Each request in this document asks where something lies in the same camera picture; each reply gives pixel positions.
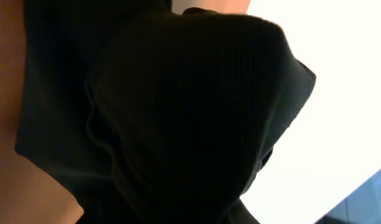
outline white wall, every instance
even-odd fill
[[[262,224],[313,223],[381,168],[381,0],[254,0],[316,88],[242,197]]]

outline white surface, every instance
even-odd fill
[[[242,197],[262,224],[314,223],[381,168],[381,0],[254,0],[316,75]]]

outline brown surface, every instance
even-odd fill
[[[249,0],[174,0],[191,6],[245,12]],[[82,214],[53,178],[14,152],[24,71],[22,0],[0,0],[0,224],[71,224]]]

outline dark clothing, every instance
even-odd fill
[[[312,92],[278,26],[170,8],[25,1],[16,151],[83,223],[256,223],[239,196]]]

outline black garment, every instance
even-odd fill
[[[82,222],[256,223],[238,198],[315,81],[278,26],[157,0],[25,1],[25,21],[16,151]]]

